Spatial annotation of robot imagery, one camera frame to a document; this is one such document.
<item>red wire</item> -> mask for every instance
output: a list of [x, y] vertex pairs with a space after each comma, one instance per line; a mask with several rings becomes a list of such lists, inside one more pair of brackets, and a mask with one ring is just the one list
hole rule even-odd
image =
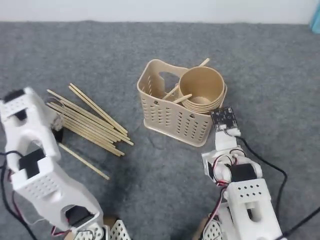
[[68, 231], [58, 231], [58, 232], [55, 232], [56, 229], [57, 229], [56, 226], [53, 226], [52, 229], [51, 229], [51, 235], [52, 235], [53, 237], [61, 236], [61, 235], [64, 235], [66, 232], [68, 232]]
[[18, 216], [22, 219], [22, 214], [18, 208], [18, 205], [16, 204], [16, 200], [15, 200], [15, 191], [13, 190], [12, 191], [12, 194], [11, 194], [11, 200], [12, 200], [12, 204], [13, 204], [13, 207], [16, 211], [16, 213], [18, 214]]

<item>white wall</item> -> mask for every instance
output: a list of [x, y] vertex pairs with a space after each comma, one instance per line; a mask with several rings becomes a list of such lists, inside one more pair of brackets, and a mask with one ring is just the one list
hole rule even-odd
[[0, 21], [308, 24], [319, 0], [0, 0]]

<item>wire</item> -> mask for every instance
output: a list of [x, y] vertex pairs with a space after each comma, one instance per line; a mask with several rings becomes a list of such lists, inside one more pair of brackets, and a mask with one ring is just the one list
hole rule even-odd
[[56, 232], [56, 229], [57, 227], [56, 226], [53, 226], [52, 229], [51, 229], [51, 236], [53, 237], [58, 237], [58, 236], [62, 236], [64, 234], [66, 234], [67, 232], [69, 231], [59, 231], [59, 232]]
[[242, 152], [242, 153], [244, 154], [244, 156], [245, 156], [245, 157], [247, 156], [247, 154], [246, 154], [243, 150], [241, 150], [241, 149], [239, 149], [239, 148], [231, 149], [231, 150], [230, 150], [230, 152], [229, 152], [229, 154], [231, 154], [231, 153], [232, 153], [232, 152], [234, 152], [234, 151]]
[[216, 159], [214, 160], [213, 164], [212, 164], [212, 172], [213, 172], [213, 179], [215, 180], [215, 183], [218, 187], [223, 187], [229, 184], [229, 182], [224, 181], [224, 180], [217, 180], [216, 178], [216, 174], [215, 174], [215, 169], [216, 166], [220, 160], [220, 158], [222, 157], [227, 157], [230, 160], [231, 165], [236, 165], [238, 163], [238, 160], [236, 157], [234, 157], [234, 162], [232, 161], [232, 159], [227, 155], [227, 154], [222, 154], [216, 157]]
[[218, 199], [218, 201], [216, 202], [215, 207], [214, 207], [214, 209], [212, 210], [211, 214], [209, 215], [207, 221], [205, 222], [205, 225], [204, 225], [204, 227], [203, 227], [203, 230], [202, 230], [202, 232], [201, 232], [201, 235], [200, 235], [200, 237], [199, 237], [199, 240], [203, 240], [204, 232], [205, 232], [205, 230], [206, 230], [206, 228], [207, 228], [207, 226], [208, 226], [208, 223], [210, 223], [210, 222], [212, 221], [212, 219], [214, 219], [214, 217], [217, 215], [218, 209], [219, 209], [219, 207], [220, 207], [220, 204], [221, 204], [221, 202], [222, 202], [222, 199], [223, 199], [223, 197], [224, 197], [224, 192], [225, 192], [226, 189], [227, 189], [226, 186], [223, 187], [223, 188], [221, 188], [219, 199]]
[[[0, 155], [2, 156], [7, 156], [9, 154], [17, 154], [20, 157], [23, 157], [23, 155], [18, 152], [18, 151], [8, 151], [8, 152], [0, 152]], [[1, 176], [0, 176], [0, 185], [1, 185], [1, 192], [2, 192], [2, 201], [4, 204], [5, 209], [16, 219], [18, 220], [24, 227], [25, 229], [28, 231], [30, 237], [33, 240], [37, 240], [36, 236], [34, 235], [34, 233], [31, 231], [30, 227], [28, 226], [28, 224], [22, 219], [20, 218], [14, 211], [11, 210], [7, 197], [6, 197], [6, 189], [5, 189], [5, 173], [6, 173], [6, 166], [7, 166], [7, 158], [5, 159], [3, 165], [2, 165], [2, 169], [1, 169]]]
[[270, 167], [274, 168], [275, 170], [279, 171], [280, 173], [283, 174], [283, 181], [282, 181], [282, 184], [279, 188], [279, 191], [278, 191], [278, 196], [276, 198], [276, 205], [275, 205], [275, 215], [278, 219], [278, 221], [280, 221], [280, 218], [279, 218], [279, 211], [280, 211], [280, 202], [281, 202], [281, 197], [282, 197], [282, 193], [283, 193], [283, 190], [284, 190], [284, 187], [286, 185], [286, 182], [288, 180], [288, 175], [287, 173], [282, 170], [281, 168], [277, 167], [276, 165], [268, 162], [267, 160], [263, 159], [263, 157], [261, 157], [259, 154], [257, 154], [250, 146], [249, 144], [247, 143], [247, 141], [243, 138], [243, 137], [240, 137], [240, 136], [233, 136], [233, 135], [230, 135], [227, 130], [225, 129], [224, 130], [225, 134], [231, 136], [231, 137], [235, 137], [236, 139], [239, 139], [243, 142], [243, 144], [245, 145], [245, 147], [257, 158], [259, 159], [260, 161], [262, 161], [263, 163], [269, 165]]
[[314, 210], [311, 214], [309, 214], [306, 218], [301, 220], [297, 225], [292, 227], [291, 229], [285, 231], [281, 236], [277, 237], [275, 240], [281, 240], [283, 238], [289, 237], [294, 231], [296, 231], [298, 228], [300, 228], [302, 225], [306, 224], [309, 220], [311, 220], [315, 215], [317, 215], [320, 212], [320, 207], [318, 207], [316, 210]]

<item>black cable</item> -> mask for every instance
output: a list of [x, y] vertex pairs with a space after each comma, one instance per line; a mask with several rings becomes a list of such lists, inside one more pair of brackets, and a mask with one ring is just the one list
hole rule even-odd
[[245, 145], [245, 147], [246, 147], [257, 159], [259, 159], [261, 162], [269, 165], [270, 167], [274, 168], [275, 170], [277, 170], [277, 171], [279, 171], [279, 172], [281, 172], [281, 173], [283, 174], [284, 179], [283, 179], [283, 182], [282, 182], [282, 184], [281, 184], [281, 186], [280, 186], [280, 188], [279, 188], [278, 196], [277, 196], [277, 198], [276, 198], [276, 205], [275, 205], [275, 215], [276, 215], [278, 221], [280, 221], [280, 219], [279, 219], [280, 202], [281, 202], [281, 196], [282, 196], [284, 187], [285, 187], [286, 182], [287, 182], [287, 180], [288, 180], [288, 175], [287, 175], [287, 173], [286, 173], [284, 170], [282, 170], [281, 168], [277, 167], [276, 165], [274, 165], [274, 164], [268, 162], [267, 160], [263, 159], [263, 157], [261, 157], [259, 154], [257, 154], [257, 153], [249, 146], [249, 144], [247, 143], [247, 141], [246, 141], [243, 137], [240, 137], [240, 136], [232, 136], [232, 135], [230, 135], [230, 134], [227, 132], [226, 129], [224, 130], [224, 132], [225, 132], [225, 134], [227, 134], [227, 135], [229, 135], [229, 136], [231, 136], [231, 137], [235, 137], [236, 139], [241, 140], [241, 141], [243, 142], [243, 144]]
[[[18, 151], [8, 151], [8, 152], [0, 152], [0, 155], [2, 156], [7, 156], [9, 154], [18, 154], [20, 157], [23, 157], [23, 155], [18, 152]], [[28, 233], [30, 234], [31, 238], [33, 240], [37, 240], [36, 236], [34, 235], [34, 233], [31, 231], [30, 227], [28, 226], [28, 224], [21, 219], [14, 211], [11, 210], [9, 204], [8, 204], [8, 200], [6, 197], [6, 190], [5, 190], [5, 173], [6, 173], [6, 166], [7, 166], [7, 158], [5, 159], [3, 165], [2, 165], [2, 169], [1, 169], [1, 177], [0, 177], [0, 184], [1, 184], [1, 192], [2, 192], [2, 201], [4, 204], [5, 209], [16, 219], [18, 220], [24, 227], [25, 229], [28, 231]]]
[[310, 215], [308, 215], [306, 218], [304, 218], [302, 221], [300, 221], [297, 225], [295, 225], [294, 227], [292, 227], [288, 231], [285, 231], [281, 236], [277, 237], [275, 240], [281, 240], [283, 238], [289, 237], [294, 231], [296, 231], [302, 225], [307, 223], [310, 219], [312, 219], [319, 212], [320, 212], [320, 207], [318, 207], [316, 210], [314, 210]]

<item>basket handle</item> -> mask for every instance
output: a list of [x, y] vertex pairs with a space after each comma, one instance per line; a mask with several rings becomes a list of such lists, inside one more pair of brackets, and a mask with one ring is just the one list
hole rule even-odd
[[159, 59], [154, 59], [151, 62], [153, 70], [158, 74], [160, 72], [167, 72], [180, 78], [188, 70], [186, 67], [173, 66]]

